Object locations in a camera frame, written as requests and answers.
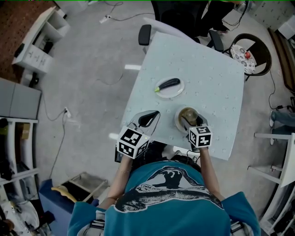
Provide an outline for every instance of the electrical outlet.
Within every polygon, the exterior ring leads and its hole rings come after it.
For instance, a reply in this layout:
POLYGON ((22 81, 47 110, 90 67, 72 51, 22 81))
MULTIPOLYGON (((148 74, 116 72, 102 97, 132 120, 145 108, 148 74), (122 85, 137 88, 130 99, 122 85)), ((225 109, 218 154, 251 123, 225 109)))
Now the electrical outlet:
POLYGON ((111 18, 110 15, 106 15, 105 17, 103 17, 101 20, 100 20, 100 23, 104 23, 105 21, 107 21, 109 18, 111 18))
POLYGON ((72 117, 72 114, 70 113, 69 109, 67 107, 65 107, 65 110, 66 110, 66 116, 68 118, 71 118, 72 117))

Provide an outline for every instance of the white plate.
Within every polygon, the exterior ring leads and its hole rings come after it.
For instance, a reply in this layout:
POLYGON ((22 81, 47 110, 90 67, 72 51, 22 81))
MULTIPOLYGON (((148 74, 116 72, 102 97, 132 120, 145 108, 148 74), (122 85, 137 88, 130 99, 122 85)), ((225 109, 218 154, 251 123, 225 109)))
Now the white plate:
MULTIPOLYGON (((156 83, 155 89, 158 86, 160 86, 162 83, 166 82, 167 80, 174 79, 174 78, 176 77, 166 77, 159 80, 156 83)), ((184 82, 182 79, 180 79, 180 84, 160 90, 159 92, 157 92, 157 95, 162 98, 173 98, 173 97, 176 97, 177 95, 180 95, 183 90, 184 90, 184 82)))

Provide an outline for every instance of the gray box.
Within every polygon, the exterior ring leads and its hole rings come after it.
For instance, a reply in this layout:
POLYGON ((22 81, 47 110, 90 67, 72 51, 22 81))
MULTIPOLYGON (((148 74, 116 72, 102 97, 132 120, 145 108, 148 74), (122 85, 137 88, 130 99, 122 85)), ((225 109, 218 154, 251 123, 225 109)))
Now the gray box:
POLYGON ((0 116, 9 117, 15 83, 0 78, 0 116))
POLYGON ((36 119, 40 97, 41 91, 16 84, 10 109, 10 117, 36 119))

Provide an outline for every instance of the red object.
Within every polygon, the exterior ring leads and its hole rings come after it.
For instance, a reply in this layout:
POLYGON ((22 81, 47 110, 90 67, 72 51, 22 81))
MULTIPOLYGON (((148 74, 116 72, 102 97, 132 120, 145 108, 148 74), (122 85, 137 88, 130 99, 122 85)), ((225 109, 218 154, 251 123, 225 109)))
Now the red object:
POLYGON ((246 53, 245 53, 245 58, 249 59, 250 57, 251 57, 251 54, 248 53, 248 52, 246 52, 246 53))

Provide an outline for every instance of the person's leg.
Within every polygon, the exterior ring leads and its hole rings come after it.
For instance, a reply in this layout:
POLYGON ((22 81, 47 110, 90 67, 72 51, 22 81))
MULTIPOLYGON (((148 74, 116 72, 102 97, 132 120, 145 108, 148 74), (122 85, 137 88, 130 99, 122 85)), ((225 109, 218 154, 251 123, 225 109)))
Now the person's leg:
MULTIPOLYGON (((295 127, 290 127, 286 125, 283 125, 279 128, 271 130, 271 133, 274 135, 291 135, 294 132, 295 132, 295 127)), ((274 141, 275 140, 273 138, 270 139, 271 145, 273 145, 274 141)))
POLYGON ((295 113, 272 111, 270 120, 273 122, 278 121, 284 125, 295 127, 295 113))
POLYGON ((211 1, 208 11, 202 18, 196 35, 207 36, 211 28, 220 28, 222 19, 234 8, 235 4, 230 2, 211 1))
POLYGON ((232 2, 221 3, 223 3, 221 13, 219 15, 219 18, 216 19, 216 21, 214 22, 213 29, 221 33, 227 33, 229 29, 225 25, 223 25, 222 19, 234 9, 235 4, 232 2))

